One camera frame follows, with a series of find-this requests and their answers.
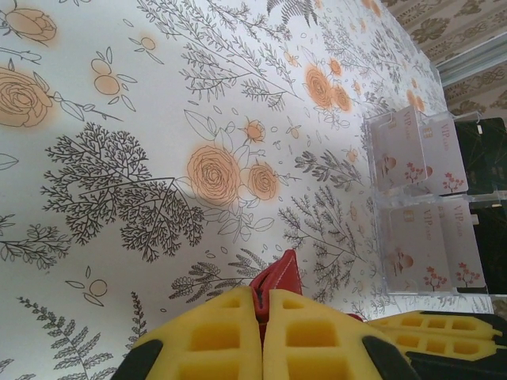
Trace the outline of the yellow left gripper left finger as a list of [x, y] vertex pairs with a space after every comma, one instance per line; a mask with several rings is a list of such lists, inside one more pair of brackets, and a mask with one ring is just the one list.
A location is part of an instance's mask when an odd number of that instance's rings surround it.
[[134, 347], [162, 343], [143, 379], [261, 379], [262, 349], [253, 293], [236, 287], [144, 334]]

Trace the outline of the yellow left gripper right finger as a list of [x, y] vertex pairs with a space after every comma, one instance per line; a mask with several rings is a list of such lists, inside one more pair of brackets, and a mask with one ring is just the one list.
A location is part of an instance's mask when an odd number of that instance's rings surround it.
[[264, 379], [400, 379], [401, 352], [380, 330], [285, 290], [269, 296]]

